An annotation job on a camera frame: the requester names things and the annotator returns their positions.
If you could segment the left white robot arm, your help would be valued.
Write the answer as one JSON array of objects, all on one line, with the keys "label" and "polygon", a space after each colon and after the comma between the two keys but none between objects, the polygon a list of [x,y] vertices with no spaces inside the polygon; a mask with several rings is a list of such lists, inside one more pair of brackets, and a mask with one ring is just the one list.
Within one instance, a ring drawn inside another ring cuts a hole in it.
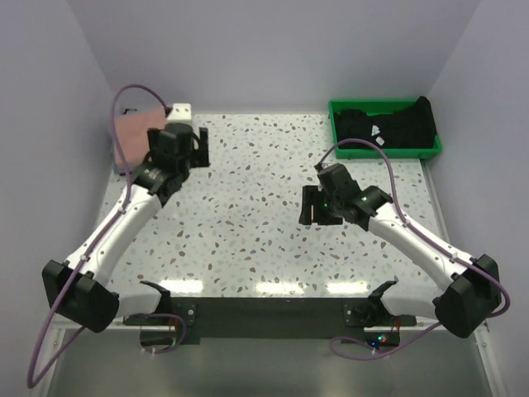
[{"label": "left white robot arm", "polygon": [[112,273],[140,230],[167,204],[193,168],[210,165],[208,129],[169,122],[147,132],[149,151],[111,212],[80,248],[42,271],[46,297],[57,314],[92,332],[114,319],[143,315],[153,324],[171,314],[170,293],[149,281],[141,291],[119,294],[108,288]]}]

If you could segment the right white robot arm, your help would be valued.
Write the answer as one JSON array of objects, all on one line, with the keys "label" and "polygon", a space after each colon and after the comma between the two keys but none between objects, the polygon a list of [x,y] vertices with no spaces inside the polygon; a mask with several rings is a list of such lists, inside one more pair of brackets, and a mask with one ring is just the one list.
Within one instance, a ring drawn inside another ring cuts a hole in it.
[{"label": "right white robot arm", "polygon": [[402,315],[431,318],[467,338],[506,302],[498,264],[490,256],[474,257],[440,239],[401,209],[396,193],[375,185],[362,189],[342,164],[315,169],[319,183],[302,191],[302,225],[356,225],[398,249],[434,282],[431,288],[384,282],[368,297],[374,323],[385,325]]}]

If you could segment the pink printed t shirt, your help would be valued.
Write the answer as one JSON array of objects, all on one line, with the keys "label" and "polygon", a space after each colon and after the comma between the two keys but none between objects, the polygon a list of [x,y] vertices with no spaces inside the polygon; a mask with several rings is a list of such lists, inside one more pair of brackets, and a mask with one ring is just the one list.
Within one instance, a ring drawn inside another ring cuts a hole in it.
[{"label": "pink printed t shirt", "polygon": [[115,119],[117,138],[129,170],[133,170],[149,151],[148,130],[163,130],[165,109],[158,106],[149,111],[128,112]]}]

